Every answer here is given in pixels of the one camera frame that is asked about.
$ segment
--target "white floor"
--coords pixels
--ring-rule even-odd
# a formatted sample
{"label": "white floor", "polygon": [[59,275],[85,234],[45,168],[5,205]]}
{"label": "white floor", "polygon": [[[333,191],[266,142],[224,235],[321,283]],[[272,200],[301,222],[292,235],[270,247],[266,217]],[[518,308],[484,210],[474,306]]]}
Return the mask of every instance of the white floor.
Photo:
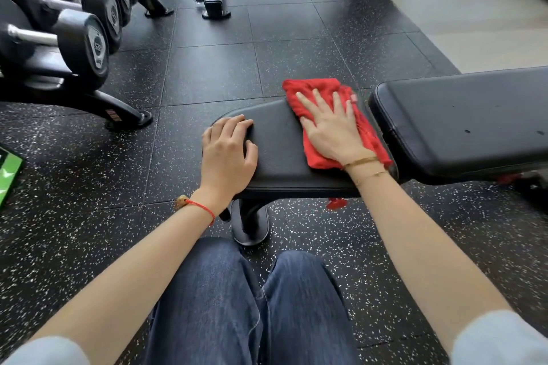
{"label": "white floor", "polygon": [[548,0],[393,0],[463,73],[548,65]]}

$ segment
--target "bracelet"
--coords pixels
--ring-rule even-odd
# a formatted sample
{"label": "bracelet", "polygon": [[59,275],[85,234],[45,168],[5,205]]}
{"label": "bracelet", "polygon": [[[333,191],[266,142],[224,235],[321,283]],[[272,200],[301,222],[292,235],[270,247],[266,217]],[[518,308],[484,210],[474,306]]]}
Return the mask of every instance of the bracelet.
{"label": "bracelet", "polygon": [[378,161],[379,161],[378,157],[369,156],[369,157],[363,157],[361,159],[358,159],[358,160],[355,160],[353,162],[347,163],[346,165],[343,165],[342,167],[344,169],[348,169],[349,167],[363,165],[364,163],[369,163],[369,162],[378,162]]}
{"label": "bracelet", "polygon": [[211,224],[209,224],[209,226],[212,226],[213,223],[215,222],[215,214],[213,213],[213,211],[211,209],[209,209],[207,206],[205,205],[202,205],[201,203],[197,203],[195,201],[191,201],[190,199],[188,199],[188,196],[186,195],[181,195],[179,196],[175,202],[174,202],[174,209],[175,210],[179,210],[187,205],[194,205],[194,206],[197,206],[198,208],[202,208],[203,210],[205,210],[206,212],[209,213],[209,215],[211,215],[211,217],[213,218],[213,220],[211,221]]}
{"label": "bracelet", "polygon": [[380,172],[373,173],[372,175],[366,176],[365,178],[360,179],[359,182],[356,182],[356,187],[359,187],[366,179],[373,178],[373,177],[378,178],[383,173],[388,173],[388,171],[380,171]]}

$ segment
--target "light blue sleeve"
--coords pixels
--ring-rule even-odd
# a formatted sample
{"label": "light blue sleeve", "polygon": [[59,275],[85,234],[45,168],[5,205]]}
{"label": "light blue sleeve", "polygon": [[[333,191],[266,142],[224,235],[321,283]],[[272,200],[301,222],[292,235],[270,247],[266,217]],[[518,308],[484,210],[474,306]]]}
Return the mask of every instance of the light blue sleeve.
{"label": "light blue sleeve", "polygon": [[452,365],[548,365],[548,339],[509,310],[489,312],[456,338]]}
{"label": "light blue sleeve", "polygon": [[90,365],[82,349],[70,339],[47,336],[25,343],[2,365]]}

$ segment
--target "green mat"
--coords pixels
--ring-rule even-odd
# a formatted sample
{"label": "green mat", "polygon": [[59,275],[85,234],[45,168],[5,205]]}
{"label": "green mat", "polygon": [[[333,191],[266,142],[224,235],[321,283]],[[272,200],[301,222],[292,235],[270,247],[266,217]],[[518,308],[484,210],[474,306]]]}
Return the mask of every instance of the green mat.
{"label": "green mat", "polygon": [[23,159],[0,143],[0,208],[22,166]]}

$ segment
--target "denim pants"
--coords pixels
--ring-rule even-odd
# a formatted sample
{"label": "denim pants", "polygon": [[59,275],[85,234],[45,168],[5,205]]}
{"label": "denim pants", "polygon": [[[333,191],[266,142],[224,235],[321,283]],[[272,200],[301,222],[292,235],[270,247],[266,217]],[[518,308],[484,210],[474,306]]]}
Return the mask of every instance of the denim pants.
{"label": "denim pants", "polygon": [[156,305],[145,363],[355,365],[356,346],[319,258],[283,252],[260,287],[233,241],[201,238]]}

